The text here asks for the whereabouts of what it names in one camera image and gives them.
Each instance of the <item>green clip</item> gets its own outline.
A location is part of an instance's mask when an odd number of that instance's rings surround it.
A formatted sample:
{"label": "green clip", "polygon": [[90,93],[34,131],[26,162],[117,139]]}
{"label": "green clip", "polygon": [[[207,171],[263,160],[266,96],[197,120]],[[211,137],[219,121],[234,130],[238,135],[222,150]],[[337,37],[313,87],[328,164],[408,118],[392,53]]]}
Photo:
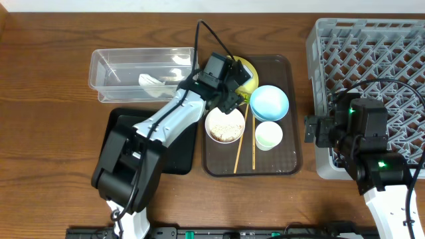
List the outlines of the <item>green clip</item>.
{"label": "green clip", "polygon": [[195,233],[194,232],[186,232],[186,239],[194,239]]}
{"label": "green clip", "polygon": [[244,102],[249,104],[250,103],[250,98],[251,98],[251,94],[250,93],[246,93],[243,92],[242,90],[236,90],[235,91],[239,96],[242,96],[244,98]]}

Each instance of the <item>chopsticks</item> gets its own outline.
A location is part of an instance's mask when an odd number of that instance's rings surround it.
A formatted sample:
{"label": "chopsticks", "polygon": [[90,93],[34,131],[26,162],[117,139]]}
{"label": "chopsticks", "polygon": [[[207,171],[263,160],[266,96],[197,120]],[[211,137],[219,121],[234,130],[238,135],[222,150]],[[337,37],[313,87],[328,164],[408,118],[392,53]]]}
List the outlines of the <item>chopsticks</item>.
{"label": "chopsticks", "polygon": [[255,170],[255,117],[252,116],[252,170]]}
{"label": "chopsticks", "polygon": [[[250,104],[246,105],[246,110],[245,110],[245,124],[246,124],[246,118],[248,116],[248,111],[250,108]],[[244,134],[242,134],[242,136],[240,136],[240,140],[239,140],[239,147],[238,147],[238,153],[236,154],[236,162],[234,163],[234,170],[233,173],[236,173],[236,170],[238,169],[238,162],[239,162],[239,155],[240,155],[240,148],[242,147],[242,140],[244,139]]]}

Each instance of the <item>brown serving tray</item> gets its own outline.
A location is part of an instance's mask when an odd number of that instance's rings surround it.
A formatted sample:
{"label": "brown serving tray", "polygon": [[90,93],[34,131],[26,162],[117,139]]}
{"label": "brown serving tray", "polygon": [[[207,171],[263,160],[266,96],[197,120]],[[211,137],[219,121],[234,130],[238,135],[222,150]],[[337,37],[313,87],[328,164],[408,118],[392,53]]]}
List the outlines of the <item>brown serving tray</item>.
{"label": "brown serving tray", "polygon": [[[290,101],[290,110],[277,121],[284,132],[282,142],[269,151],[255,147],[255,169],[253,163],[253,123],[256,120],[249,108],[244,136],[240,149],[238,166],[234,173],[239,141],[222,144],[213,141],[203,127],[203,167],[214,177],[251,176],[251,175],[293,175],[301,169],[302,156],[299,143],[297,110],[289,61],[281,55],[245,56],[257,70],[260,86],[273,85],[282,89]],[[238,107],[245,115],[247,105]]]}

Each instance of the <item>black tray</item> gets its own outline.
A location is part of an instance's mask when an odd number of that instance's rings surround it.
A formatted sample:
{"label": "black tray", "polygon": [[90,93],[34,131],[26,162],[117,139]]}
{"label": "black tray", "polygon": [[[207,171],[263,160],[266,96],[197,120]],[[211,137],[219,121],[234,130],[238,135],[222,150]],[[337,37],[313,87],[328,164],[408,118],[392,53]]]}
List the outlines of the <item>black tray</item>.
{"label": "black tray", "polygon": [[[108,126],[102,148],[108,138],[111,129],[122,123],[132,127],[136,123],[145,121],[155,112],[145,110],[134,110],[127,108],[116,108],[111,111]],[[193,150],[195,149],[195,139],[197,132],[197,123],[190,125],[168,148],[167,162],[164,166],[163,173],[185,175],[192,169]]]}

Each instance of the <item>clear plastic container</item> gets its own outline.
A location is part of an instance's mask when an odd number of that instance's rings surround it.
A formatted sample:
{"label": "clear plastic container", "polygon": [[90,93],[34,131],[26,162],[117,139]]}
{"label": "clear plastic container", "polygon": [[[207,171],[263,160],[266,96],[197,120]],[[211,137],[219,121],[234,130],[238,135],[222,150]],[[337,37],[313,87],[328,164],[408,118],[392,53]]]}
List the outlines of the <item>clear plastic container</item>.
{"label": "clear plastic container", "polygon": [[194,49],[123,48],[95,50],[89,87],[100,102],[163,102],[191,73]]}

